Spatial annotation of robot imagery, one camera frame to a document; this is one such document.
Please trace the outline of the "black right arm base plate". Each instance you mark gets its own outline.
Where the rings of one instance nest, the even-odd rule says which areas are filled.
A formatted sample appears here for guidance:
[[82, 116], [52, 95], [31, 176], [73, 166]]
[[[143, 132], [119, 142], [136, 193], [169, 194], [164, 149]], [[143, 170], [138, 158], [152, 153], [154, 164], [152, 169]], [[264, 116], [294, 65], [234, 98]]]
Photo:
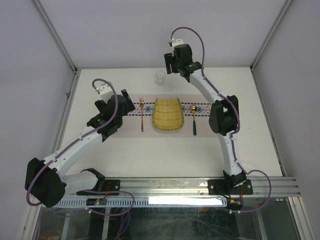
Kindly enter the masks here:
[[243, 184], [231, 187], [230, 183], [227, 183], [225, 179], [209, 179], [207, 181], [208, 194], [209, 195], [221, 195], [221, 196], [231, 196], [231, 195], [252, 195], [253, 187], [249, 179], [247, 179]]

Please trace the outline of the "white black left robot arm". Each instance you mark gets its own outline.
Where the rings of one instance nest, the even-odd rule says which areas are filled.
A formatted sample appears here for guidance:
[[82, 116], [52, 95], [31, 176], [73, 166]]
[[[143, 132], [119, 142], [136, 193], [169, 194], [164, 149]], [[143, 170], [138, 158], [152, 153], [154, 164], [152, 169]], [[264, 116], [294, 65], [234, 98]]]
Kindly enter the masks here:
[[35, 157], [27, 164], [24, 188], [48, 208], [71, 193], [84, 195], [91, 191], [97, 195], [108, 189], [105, 176], [94, 168], [76, 174], [67, 172], [86, 153], [116, 133], [123, 124], [123, 116], [135, 106], [126, 89], [108, 101], [97, 100], [94, 104], [99, 113], [87, 122], [71, 148], [59, 149], [42, 160]]

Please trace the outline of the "patterned white placemat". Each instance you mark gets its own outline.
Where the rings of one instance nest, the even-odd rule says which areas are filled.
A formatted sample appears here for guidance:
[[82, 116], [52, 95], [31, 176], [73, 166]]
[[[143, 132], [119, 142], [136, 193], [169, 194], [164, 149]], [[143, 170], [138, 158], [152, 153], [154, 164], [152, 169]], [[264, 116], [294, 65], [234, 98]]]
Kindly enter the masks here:
[[[132, 95], [135, 110], [123, 117], [122, 127], [113, 135], [114, 138], [178, 138], [193, 137], [193, 114], [190, 112], [192, 105], [196, 105], [195, 114], [197, 137], [215, 137], [209, 126], [211, 106], [202, 95], [199, 94], [147, 94], [143, 96], [143, 125], [144, 132], [141, 132], [141, 108], [140, 95]], [[184, 126], [182, 129], [173, 132], [159, 131], [154, 128], [152, 122], [153, 109], [156, 99], [179, 98], [184, 112]]]

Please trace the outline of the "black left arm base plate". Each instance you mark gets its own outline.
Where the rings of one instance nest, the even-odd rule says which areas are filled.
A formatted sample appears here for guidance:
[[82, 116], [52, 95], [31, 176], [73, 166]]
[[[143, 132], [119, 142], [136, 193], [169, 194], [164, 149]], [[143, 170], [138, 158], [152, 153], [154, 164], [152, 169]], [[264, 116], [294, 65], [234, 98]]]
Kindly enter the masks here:
[[120, 193], [120, 184], [119, 179], [105, 179], [99, 180], [96, 186], [89, 190], [82, 190], [76, 193], [77, 196], [118, 196]]

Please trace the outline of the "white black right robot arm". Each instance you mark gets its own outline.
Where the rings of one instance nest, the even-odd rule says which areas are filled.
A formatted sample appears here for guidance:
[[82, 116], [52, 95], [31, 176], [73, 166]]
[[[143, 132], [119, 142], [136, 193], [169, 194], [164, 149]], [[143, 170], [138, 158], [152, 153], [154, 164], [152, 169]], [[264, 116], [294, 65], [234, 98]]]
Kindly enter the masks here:
[[193, 61], [190, 45], [183, 42], [173, 42], [171, 53], [164, 55], [168, 74], [180, 74], [188, 83], [196, 87], [211, 105], [209, 126], [217, 134], [224, 160], [223, 187], [230, 194], [241, 189], [247, 180], [241, 163], [237, 133], [240, 129], [239, 102], [235, 95], [225, 96], [223, 91], [215, 87], [205, 76], [203, 66]]

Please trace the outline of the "rose gold fork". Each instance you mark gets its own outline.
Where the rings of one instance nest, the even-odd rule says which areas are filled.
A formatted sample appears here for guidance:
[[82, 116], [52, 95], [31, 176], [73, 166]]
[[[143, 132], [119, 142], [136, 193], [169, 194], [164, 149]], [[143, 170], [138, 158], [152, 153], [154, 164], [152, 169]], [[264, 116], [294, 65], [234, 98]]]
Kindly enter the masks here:
[[144, 98], [141, 97], [139, 99], [139, 106], [140, 106], [140, 116], [141, 116], [141, 132], [144, 132], [144, 119], [143, 119], [143, 115], [144, 115], [144, 106], [145, 106], [145, 102], [144, 102]]

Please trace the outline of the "gold spoon green handle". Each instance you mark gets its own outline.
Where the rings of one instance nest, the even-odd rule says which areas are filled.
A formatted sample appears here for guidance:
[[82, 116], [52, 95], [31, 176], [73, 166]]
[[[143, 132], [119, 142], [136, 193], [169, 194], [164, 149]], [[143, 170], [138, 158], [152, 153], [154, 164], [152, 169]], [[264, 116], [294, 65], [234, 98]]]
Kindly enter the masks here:
[[192, 117], [193, 117], [193, 135], [196, 136], [197, 135], [197, 125], [196, 125], [197, 106], [192, 105], [190, 107], [190, 112], [192, 113]]

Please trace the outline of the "clear drinking glass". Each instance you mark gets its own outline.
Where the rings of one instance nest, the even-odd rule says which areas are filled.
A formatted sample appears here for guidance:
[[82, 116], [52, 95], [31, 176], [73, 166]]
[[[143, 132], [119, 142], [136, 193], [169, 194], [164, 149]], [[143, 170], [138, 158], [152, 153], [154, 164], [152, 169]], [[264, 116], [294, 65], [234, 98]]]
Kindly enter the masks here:
[[163, 86], [166, 82], [166, 73], [163, 71], [157, 71], [154, 75], [155, 77], [155, 83], [158, 86]]

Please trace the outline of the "yellow woven pattern plate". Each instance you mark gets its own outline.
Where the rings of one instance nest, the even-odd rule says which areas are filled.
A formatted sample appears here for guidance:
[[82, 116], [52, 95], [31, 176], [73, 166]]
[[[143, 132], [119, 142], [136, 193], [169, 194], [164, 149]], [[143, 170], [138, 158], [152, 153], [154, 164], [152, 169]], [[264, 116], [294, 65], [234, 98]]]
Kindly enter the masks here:
[[162, 132], [176, 132], [183, 128], [185, 115], [179, 98], [157, 98], [153, 107], [153, 127]]

